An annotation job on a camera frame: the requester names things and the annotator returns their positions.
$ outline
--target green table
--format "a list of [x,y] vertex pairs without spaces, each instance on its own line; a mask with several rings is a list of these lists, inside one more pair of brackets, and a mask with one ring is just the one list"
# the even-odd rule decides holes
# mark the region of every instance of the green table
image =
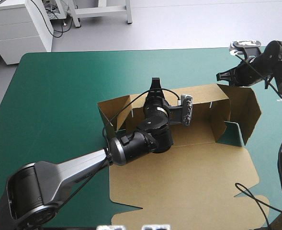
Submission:
[[[226,48],[25,55],[0,105],[0,196],[7,176],[24,164],[65,161],[104,147],[97,102],[143,92],[152,77],[164,88],[216,83],[217,72],[238,63]],[[253,89],[263,114],[247,144],[260,177],[252,192],[282,209],[276,167],[282,103],[264,84]],[[47,226],[109,224],[114,213],[134,210],[110,201],[108,181],[104,169]],[[270,212],[270,220],[276,216]]]

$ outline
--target black wire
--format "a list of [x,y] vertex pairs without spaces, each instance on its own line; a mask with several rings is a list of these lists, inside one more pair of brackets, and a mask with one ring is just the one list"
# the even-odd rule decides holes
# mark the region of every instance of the black wire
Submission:
[[[267,206],[267,207],[269,207],[269,208],[271,208],[271,209],[273,209],[273,210],[275,210],[275,211],[277,211],[277,212],[282,213],[282,210],[277,209],[277,208],[275,208],[275,207],[273,207],[273,206],[271,206],[271,205],[269,205],[269,204],[263,202],[262,200],[257,199],[257,198],[256,198],[255,196],[253,196],[253,195],[250,195],[251,192],[250,192],[244,185],[242,185],[241,183],[235,183],[235,186],[236,186],[236,188],[237,188],[239,191],[241,191],[242,193],[244,193],[244,194],[247,195],[248,197],[254,199],[256,202],[259,202],[259,203],[261,203],[261,204],[263,204],[263,205],[265,205],[265,206]],[[241,188],[239,188],[238,186],[243,187],[245,190],[247,190],[247,191],[249,192],[249,194],[246,193],[246,192],[245,192],[244,190],[242,190]]]
[[256,203],[257,203],[257,205],[259,206],[261,212],[263,213],[264,218],[265,218],[265,221],[266,221],[266,224],[267,224],[268,230],[271,230],[271,226],[270,226],[269,220],[267,219],[267,216],[266,216],[266,214],[265,214],[263,208],[261,207],[261,205],[260,205],[260,203],[259,203],[259,200],[256,199],[256,197],[251,193],[251,191],[249,191],[244,185],[242,185],[242,184],[240,184],[240,183],[236,183],[235,186],[236,186],[236,188],[237,188],[238,190],[240,190],[240,191],[243,192],[244,194],[246,194],[246,193],[245,193],[242,189],[240,189],[238,186],[242,186],[243,188],[246,189],[246,191],[248,191],[248,193],[250,194],[250,195],[248,195],[248,196],[251,197],[252,199],[254,199],[254,200],[256,201]]
[[168,92],[171,92],[172,94],[174,94],[178,100],[180,100],[180,97],[178,96],[178,94],[176,94],[174,91],[172,90],[169,90],[169,89],[165,89],[165,88],[154,88],[154,89],[149,89],[143,93],[141,93],[140,95],[138,95],[135,99],[133,99],[130,103],[128,103],[123,109],[121,109],[117,114],[115,114],[105,125],[104,127],[102,128],[102,136],[103,138],[106,140],[107,142],[107,145],[108,145],[108,152],[110,153],[110,145],[109,145],[109,140],[107,138],[107,135],[105,133],[105,130],[106,130],[106,127],[107,125],[111,124],[112,125],[112,121],[122,112],[124,111],[129,105],[131,105],[133,102],[135,102],[137,99],[139,99],[141,96],[143,96],[145,93],[147,92],[150,92],[150,91],[157,91],[157,90],[165,90],[165,91],[168,91]]
[[[45,8],[45,10],[47,10],[48,12],[51,12],[57,19],[59,19],[57,17],[57,15],[53,11],[51,11],[50,9]],[[70,31],[70,29],[72,28],[72,24],[73,24],[73,18],[71,18],[70,25],[69,25],[69,28],[67,30],[63,31],[63,26],[61,24],[61,30],[62,31],[58,31],[58,30],[55,30],[55,29],[54,29],[54,31],[59,32],[59,33],[66,33],[68,31]]]
[[79,188],[77,188],[59,207],[58,207],[58,211],[67,204],[68,201],[70,201],[71,198],[73,198],[74,195],[76,195],[88,182],[90,179],[92,179],[92,177],[100,170],[102,169],[103,165],[105,164],[107,158],[105,158],[102,163],[99,165],[99,167],[97,167],[97,169],[95,170],[95,172],[90,175],[85,182],[82,183],[82,185],[80,185]]
[[55,37],[55,38],[60,38],[60,37],[63,35],[63,27],[62,27],[62,25],[61,25],[61,28],[62,28],[62,33],[61,33],[61,35],[60,35],[60,36],[55,36],[52,32],[50,32],[50,30],[49,30],[49,28],[48,28],[48,26],[47,26],[47,23],[46,23],[46,21],[45,21],[45,18],[44,18],[44,16],[43,16],[42,12],[40,11],[39,7],[36,5],[36,3],[35,3],[33,0],[30,0],[30,1],[31,1],[31,2],[35,5],[35,7],[39,10],[39,12],[40,12],[40,14],[41,14],[41,16],[42,16],[42,18],[43,18],[43,20],[44,20],[45,26],[46,26],[47,30],[49,31],[49,33],[50,33],[53,37]]

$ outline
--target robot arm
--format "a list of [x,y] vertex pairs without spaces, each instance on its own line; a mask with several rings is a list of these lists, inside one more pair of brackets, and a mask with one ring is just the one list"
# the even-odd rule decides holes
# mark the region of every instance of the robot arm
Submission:
[[[230,53],[233,55],[244,54],[245,60],[228,71],[218,73],[217,80],[225,80],[233,86],[251,86],[262,81],[262,75],[266,82],[275,78],[278,92],[282,95],[282,42],[270,42],[263,53],[259,50],[258,41],[233,42],[230,45]],[[282,186],[282,152],[280,155],[280,180]]]
[[159,89],[159,78],[153,78],[144,104],[145,120],[134,131],[112,138],[110,149],[59,164],[39,161],[10,176],[0,199],[0,230],[36,229],[57,214],[74,184],[113,163],[125,165],[150,152],[167,151],[173,144],[169,124],[190,125],[192,97],[182,95],[180,105],[170,106]]

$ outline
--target cardboard box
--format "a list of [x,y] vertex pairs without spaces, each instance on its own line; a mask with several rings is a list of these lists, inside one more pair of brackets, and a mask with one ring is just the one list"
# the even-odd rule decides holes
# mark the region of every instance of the cardboard box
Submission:
[[[244,144],[261,111],[250,88],[202,85],[174,90],[193,97],[189,127],[171,126],[174,145],[161,154],[150,153],[124,166],[110,168],[113,202],[142,209],[116,214],[113,224],[139,230],[144,224],[170,224],[172,229],[255,229],[264,223],[257,204],[249,197],[235,197],[235,182],[247,188],[259,183],[257,171],[243,147],[219,144],[225,122],[238,124]],[[171,105],[177,98],[164,92]],[[98,103],[104,123],[138,94]],[[144,119],[146,95],[127,107],[107,126],[108,138],[121,129],[133,130]],[[264,202],[267,198],[258,196]]]

